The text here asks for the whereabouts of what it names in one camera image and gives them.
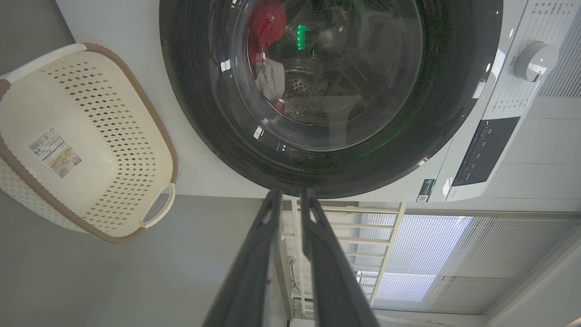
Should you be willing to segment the dark round washer door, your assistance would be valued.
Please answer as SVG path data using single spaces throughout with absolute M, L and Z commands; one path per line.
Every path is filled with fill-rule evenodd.
M 227 166 L 264 188 L 346 198 L 431 159 L 475 108 L 503 0 L 282 0 L 268 48 L 285 91 L 255 85 L 256 0 L 159 0 L 162 55 L 181 109 Z

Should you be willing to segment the white cloth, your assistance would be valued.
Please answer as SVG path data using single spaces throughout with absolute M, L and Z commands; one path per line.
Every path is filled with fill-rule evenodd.
M 284 65 L 270 58 L 264 58 L 257 62 L 255 71 L 255 85 L 264 98 L 269 102 L 281 99 L 285 91 Z

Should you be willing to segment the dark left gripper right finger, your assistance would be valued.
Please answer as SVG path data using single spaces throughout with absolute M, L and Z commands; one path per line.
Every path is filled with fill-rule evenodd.
M 300 194 L 302 251 L 311 263 L 315 327 L 379 327 L 346 255 L 310 188 Z

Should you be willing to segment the small QR code sticker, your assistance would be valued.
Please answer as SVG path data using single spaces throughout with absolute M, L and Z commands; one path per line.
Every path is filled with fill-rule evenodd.
M 427 203 L 434 188 L 434 179 L 425 179 L 419 191 L 419 196 L 416 199 L 418 203 Z

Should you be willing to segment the red garment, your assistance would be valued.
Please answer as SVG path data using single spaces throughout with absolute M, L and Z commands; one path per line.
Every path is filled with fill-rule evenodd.
M 285 33 L 286 12 L 282 0 L 256 0 L 248 23 L 248 56 L 251 66 L 269 58 L 268 48 Z

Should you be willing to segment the black touch control panel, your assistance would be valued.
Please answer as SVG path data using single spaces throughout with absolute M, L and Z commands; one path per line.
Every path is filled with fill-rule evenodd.
M 519 120 L 519 117 L 481 120 L 452 185 L 487 181 Z

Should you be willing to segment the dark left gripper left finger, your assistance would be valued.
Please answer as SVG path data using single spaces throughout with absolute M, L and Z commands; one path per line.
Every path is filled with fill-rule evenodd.
M 202 327 L 267 327 L 268 293 L 279 250 L 281 209 L 281 190 L 270 190 Z

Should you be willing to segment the white metal rack frame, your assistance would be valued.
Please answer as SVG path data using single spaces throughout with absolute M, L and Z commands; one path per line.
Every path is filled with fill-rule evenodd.
M 388 267 L 406 210 L 405 203 L 394 208 L 368 208 L 363 203 L 322 202 L 350 271 L 372 306 Z M 290 312 L 293 319 L 312 321 L 316 315 L 313 266 L 304 255 L 299 200 L 283 202 L 281 222 L 282 253 L 288 259 Z

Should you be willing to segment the cream perforated laundry basket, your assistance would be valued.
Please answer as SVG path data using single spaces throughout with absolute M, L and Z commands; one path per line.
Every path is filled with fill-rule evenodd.
M 65 179 L 27 147 L 50 127 L 83 160 Z M 104 46 L 67 45 L 0 77 L 0 190 L 48 221 L 132 242 L 170 211 L 179 172 L 152 102 Z

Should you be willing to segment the white window blinds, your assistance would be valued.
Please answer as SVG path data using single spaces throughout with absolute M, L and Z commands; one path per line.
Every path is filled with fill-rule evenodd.
M 357 271 L 383 276 L 376 310 L 484 315 L 581 228 L 581 209 L 410 203 L 392 250 L 357 245 Z

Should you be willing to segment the white front-load washing machine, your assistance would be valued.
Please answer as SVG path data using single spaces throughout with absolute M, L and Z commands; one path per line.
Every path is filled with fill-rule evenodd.
M 264 188 L 236 173 L 204 143 L 182 111 L 169 80 L 159 27 L 159 0 L 56 0 L 78 43 L 103 45 L 122 57 L 158 110 L 176 147 L 180 164 L 177 193 L 261 198 Z M 331 200 L 416 202 L 425 179 L 434 179 L 427 203 L 486 201 L 531 206 L 581 202 L 581 163 L 549 155 L 565 154 L 558 114 L 535 114 L 543 103 L 549 73 L 531 83 L 514 74 L 517 58 L 529 45 L 542 42 L 561 50 L 581 22 L 581 0 L 503 0 L 502 29 L 494 60 L 485 68 L 486 81 L 473 93 L 475 108 L 453 138 L 419 169 L 384 188 Z M 487 181 L 453 186 L 478 124 L 484 119 L 519 117 L 511 138 Z

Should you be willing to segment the white barcode label sticker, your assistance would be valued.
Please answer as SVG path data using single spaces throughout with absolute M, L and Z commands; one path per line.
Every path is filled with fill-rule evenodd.
M 65 179 L 83 161 L 77 151 L 52 127 L 38 134 L 27 147 L 60 179 Z

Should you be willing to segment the silver washing machine dial knob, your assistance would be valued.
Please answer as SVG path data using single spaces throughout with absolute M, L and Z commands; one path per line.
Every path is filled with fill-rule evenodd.
M 560 48 L 553 44 L 536 42 L 527 46 L 515 62 L 517 78 L 531 83 L 538 82 L 556 66 Z

